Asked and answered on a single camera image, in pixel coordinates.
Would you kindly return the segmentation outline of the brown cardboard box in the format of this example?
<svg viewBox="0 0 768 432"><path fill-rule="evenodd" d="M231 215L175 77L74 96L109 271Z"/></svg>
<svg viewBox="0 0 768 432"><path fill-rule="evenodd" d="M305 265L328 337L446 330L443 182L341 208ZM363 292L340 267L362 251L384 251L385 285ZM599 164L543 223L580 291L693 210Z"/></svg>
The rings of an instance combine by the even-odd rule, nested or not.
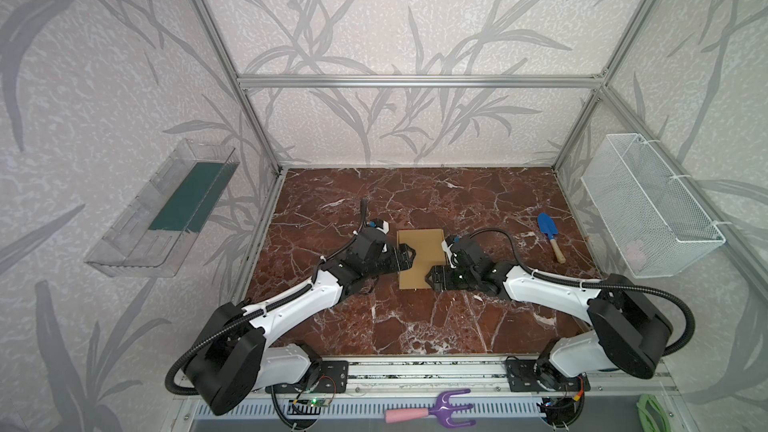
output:
<svg viewBox="0 0 768 432"><path fill-rule="evenodd" d="M445 235L442 229L413 229L397 232L398 244L405 244L415 250L413 265L399 273L400 290L430 290L426 277L437 265L445 265L442 249Z"/></svg>

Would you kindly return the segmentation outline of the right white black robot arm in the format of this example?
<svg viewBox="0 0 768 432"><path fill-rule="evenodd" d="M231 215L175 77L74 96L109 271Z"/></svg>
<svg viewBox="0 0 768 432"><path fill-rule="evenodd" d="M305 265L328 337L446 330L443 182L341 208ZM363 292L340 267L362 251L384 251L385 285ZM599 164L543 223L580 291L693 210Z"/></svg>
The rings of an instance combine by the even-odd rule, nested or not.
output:
<svg viewBox="0 0 768 432"><path fill-rule="evenodd" d="M534 362L534 377L549 390L594 371L650 379L660 360L683 349L696 331L694 313L682 299L622 275L568 278L532 268L518 255L496 262L473 234L450 236L442 249L445 264L425 277L434 291L479 291L564 312L588 325L578 336L551 340Z"/></svg>

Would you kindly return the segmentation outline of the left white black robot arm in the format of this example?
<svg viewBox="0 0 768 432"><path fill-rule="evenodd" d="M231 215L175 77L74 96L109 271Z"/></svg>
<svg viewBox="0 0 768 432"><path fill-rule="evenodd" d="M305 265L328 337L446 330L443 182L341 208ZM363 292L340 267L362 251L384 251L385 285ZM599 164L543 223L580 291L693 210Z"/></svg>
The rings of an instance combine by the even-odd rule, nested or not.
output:
<svg viewBox="0 0 768 432"><path fill-rule="evenodd" d="M412 268L416 251L396 243L389 225L367 217L350 240L323 256L311 276L262 302L218 307L193 345L171 366L166 390L176 396L200 396L216 415L239 405L252 391L301 382L320 363L303 345L278 347L276 341L315 314L360 292L370 280Z"/></svg>

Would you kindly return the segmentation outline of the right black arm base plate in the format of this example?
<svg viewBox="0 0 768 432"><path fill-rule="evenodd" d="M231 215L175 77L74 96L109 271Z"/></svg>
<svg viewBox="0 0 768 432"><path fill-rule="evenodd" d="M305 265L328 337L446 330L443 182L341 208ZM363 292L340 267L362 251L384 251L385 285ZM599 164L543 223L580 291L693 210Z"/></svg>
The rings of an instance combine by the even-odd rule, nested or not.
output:
<svg viewBox="0 0 768 432"><path fill-rule="evenodd" d="M588 381L583 382L581 377L566 377L538 359L508 356L504 367L511 392L576 395L590 389Z"/></svg>

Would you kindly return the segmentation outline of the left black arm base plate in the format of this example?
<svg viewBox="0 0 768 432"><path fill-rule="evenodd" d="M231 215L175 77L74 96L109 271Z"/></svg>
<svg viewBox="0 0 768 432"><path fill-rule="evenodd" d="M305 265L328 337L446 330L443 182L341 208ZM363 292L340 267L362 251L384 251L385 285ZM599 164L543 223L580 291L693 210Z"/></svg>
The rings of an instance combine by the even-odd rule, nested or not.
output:
<svg viewBox="0 0 768 432"><path fill-rule="evenodd" d="M349 379L350 363L342 360L323 361L312 364L309 370L295 383L279 383L268 386L267 391L276 393L344 393Z"/></svg>

